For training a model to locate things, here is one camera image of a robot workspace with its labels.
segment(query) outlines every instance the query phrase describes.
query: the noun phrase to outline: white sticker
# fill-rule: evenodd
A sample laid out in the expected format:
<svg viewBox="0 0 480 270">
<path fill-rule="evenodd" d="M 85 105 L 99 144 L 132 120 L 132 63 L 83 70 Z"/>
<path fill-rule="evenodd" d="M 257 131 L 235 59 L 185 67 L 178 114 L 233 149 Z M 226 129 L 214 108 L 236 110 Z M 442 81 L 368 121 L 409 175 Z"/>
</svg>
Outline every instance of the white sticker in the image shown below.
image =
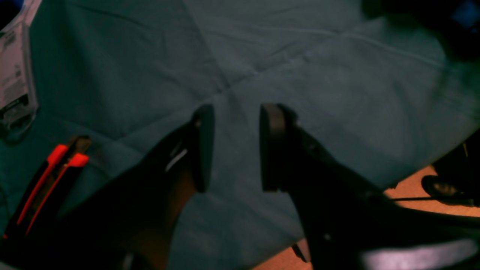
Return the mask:
<svg viewBox="0 0 480 270">
<path fill-rule="evenodd" d="M 0 39 L 0 110 L 28 93 L 22 39 L 21 25 Z"/>
</svg>

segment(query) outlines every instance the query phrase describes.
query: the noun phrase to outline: teal fabric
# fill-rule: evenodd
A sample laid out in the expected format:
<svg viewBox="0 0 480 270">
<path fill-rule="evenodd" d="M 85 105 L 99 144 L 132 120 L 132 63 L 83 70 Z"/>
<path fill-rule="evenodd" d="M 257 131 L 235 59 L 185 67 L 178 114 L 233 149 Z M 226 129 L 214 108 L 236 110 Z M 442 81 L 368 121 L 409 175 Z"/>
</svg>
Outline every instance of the teal fabric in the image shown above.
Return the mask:
<svg viewBox="0 0 480 270">
<path fill-rule="evenodd" d="M 368 4 L 43 0 L 31 28 L 41 110 L 22 143 L 0 144 L 0 228 L 57 144 L 94 141 L 65 213 L 207 102 L 211 187 L 184 209 L 169 269 L 251 268 L 303 237 L 289 197 L 261 191 L 262 102 L 295 109 L 380 188 L 430 164 L 479 127 L 479 64 L 450 60 L 411 18 L 371 16 Z"/>
</svg>

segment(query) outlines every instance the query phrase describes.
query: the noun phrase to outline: black object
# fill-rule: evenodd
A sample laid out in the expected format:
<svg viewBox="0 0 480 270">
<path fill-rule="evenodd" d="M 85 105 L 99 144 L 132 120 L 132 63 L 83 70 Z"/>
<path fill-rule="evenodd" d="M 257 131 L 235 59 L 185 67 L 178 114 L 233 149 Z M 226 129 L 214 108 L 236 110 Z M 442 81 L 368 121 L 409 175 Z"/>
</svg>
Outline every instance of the black object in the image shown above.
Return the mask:
<svg viewBox="0 0 480 270">
<path fill-rule="evenodd" d="M 310 262 L 310 251 L 308 250 L 308 244 L 306 239 L 298 241 L 292 246 L 292 250 L 297 257 L 299 257 L 303 262 Z"/>
<path fill-rule="evenodd" d="M 288 107 L 262 105 L 260 149 L 264 190 L 289 193 L 315 269 L 472 269 L 477 263 L 480 219 L 397 206 L 338 163 Z"/>
<path fill-rule="evenodd" d="M 13 1 L 0 0 L 0 30 L 6 27 L 19 12 L 20 8 Z"/>
<path fill-rule="evenodd" d="M 382 0 L 384 9 L 410 13 L 438 31 L 465 60 L 480 57 L 480 2 L 478 0 Z"/>
<path fill-rule="evenodd" d="M 0 260 L 24 270 L 164 269 L 183 206 L 208 189 L 214 123 L 213 107 L 202 106 L 139 164 L 48 229 L 0 241 Z"/>
<path fill-rule="evenodd" d="M 43 162 L 10 218 L 3 238 L 15 239 L 53 223 L 89 157 L 88 136 L 74 136 L 68 146 L 58 145 Z"/>
<path fill-rule="evenodd" d="M 395 201 L 438 200 L 447 205 L 480 206 L 480 131 L 433 163 L 438 176 L 427 175 L 421 185 L 430 197 Z"/>
</svg>

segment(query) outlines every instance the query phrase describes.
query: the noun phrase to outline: black sneaker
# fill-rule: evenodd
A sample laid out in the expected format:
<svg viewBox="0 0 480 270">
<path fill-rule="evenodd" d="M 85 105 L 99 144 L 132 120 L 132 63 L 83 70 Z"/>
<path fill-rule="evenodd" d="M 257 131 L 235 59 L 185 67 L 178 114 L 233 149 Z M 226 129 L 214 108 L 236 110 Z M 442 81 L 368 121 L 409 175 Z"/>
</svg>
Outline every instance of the black sneaker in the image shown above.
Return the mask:
<svg viewBox="0 0 480 270">
<path fill-rule="evenodd" d="M 465 196 L 467 195 L 463 190 L 459 189 L 452 181 L 443 179 L 440 176 L 427 175 L 422 178 L 421 186 L 423 190 L 432 197 L 445 196 Z M 474 199 L 457 199 L 457 200 L 438 200 L 446 205 L 462 205 L 468 207 L 476 207 Z"/>
</svg>

